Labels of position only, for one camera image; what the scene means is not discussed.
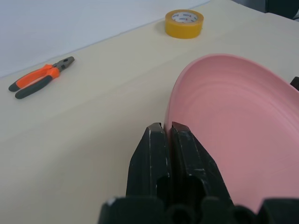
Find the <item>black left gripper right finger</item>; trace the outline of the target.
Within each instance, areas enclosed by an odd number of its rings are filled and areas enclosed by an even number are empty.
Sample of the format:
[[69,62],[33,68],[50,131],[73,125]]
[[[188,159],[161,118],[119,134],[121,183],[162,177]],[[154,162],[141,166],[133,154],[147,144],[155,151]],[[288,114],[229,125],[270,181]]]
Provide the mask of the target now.
[[206,197],[233,202],[216,162],[191,130],[173,122],[170,130],[175,198],[186,205],[200,205]]

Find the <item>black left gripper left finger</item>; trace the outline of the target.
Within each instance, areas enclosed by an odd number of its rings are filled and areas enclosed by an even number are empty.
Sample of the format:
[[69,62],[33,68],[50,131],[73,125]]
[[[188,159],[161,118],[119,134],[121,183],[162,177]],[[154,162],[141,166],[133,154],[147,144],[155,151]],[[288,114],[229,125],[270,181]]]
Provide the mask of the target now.
[[161,123],[149,125],[134,151],[128,168],[127,196],[153,196],[171,201],[171,160]]

